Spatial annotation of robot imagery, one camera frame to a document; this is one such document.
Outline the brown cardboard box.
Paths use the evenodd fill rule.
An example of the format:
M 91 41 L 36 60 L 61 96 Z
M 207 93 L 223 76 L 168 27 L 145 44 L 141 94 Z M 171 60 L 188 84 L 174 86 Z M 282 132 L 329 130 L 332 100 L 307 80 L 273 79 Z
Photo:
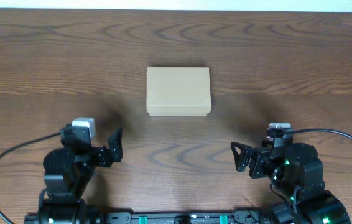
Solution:
M 208 67 L 149 67 L 146 110 L 151 117 L 205 117 L 211 111 Z

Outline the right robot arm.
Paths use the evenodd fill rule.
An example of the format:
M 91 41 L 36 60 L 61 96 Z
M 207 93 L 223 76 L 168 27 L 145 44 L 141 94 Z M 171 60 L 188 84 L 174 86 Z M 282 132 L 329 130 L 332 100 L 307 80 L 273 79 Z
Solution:
M 259 223 L 350 223 L 343 204 L 323 180 L 323 164 L 313 145 L 291 135 L 271 137 L 261 147 L 231 143 L 236 170 L 253 179 L 269 178 L 282 203 L 263 210 Z

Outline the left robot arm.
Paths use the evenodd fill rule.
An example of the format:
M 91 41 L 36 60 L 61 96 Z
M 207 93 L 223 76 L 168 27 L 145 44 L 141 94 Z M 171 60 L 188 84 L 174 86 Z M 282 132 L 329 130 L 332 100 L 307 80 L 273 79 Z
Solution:
M 66 125 L 60 130 L 62 148 L 51 151 L 43 161 L 48 198 L 40 202 L 32 223 L 105 223 L 101 210 L 88 206 L 82 195 L 97 167 L 110 168 L 121 162 L 123 129 L 108 137 L 108 147 L 93 147 L 90 129 Z

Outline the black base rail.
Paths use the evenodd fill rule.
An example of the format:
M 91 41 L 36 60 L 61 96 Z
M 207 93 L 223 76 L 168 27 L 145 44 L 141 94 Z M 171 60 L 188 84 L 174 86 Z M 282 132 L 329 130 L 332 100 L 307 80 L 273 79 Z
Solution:
M 255 210 L 234 212 L 192 212 L 192 213 L 129 213 L 129 212 L 89 212 L 81 215 L 27 215 L 27 224 L 271 224 L 268 215 Z

